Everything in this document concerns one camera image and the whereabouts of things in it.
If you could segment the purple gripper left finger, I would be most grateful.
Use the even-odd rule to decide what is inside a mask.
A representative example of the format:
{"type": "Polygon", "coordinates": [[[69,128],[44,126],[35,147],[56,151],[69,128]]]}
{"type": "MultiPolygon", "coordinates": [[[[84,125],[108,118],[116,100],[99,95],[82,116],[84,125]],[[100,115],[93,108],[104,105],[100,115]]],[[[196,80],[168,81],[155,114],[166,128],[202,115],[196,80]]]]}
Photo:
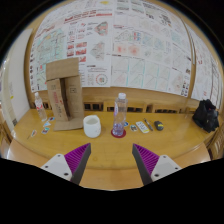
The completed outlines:
{"type": "Polygon", "coordinates": [[[42,169],[79,185],[90,154],[91,144],[87,143],[65,155],[56,154],[42,169]]]}

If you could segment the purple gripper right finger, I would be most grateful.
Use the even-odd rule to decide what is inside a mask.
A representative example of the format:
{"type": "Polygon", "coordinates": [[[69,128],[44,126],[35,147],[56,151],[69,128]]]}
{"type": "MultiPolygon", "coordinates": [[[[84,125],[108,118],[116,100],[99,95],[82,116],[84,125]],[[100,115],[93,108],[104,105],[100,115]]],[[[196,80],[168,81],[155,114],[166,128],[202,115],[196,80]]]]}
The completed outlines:
{"type": "Polygon", "coordinates": [[[169,156],[159,156],[137,144],[133,145],[132,154],[135,158],[143,185],[148,185],[181,170],[181,167],[169,156]]]}

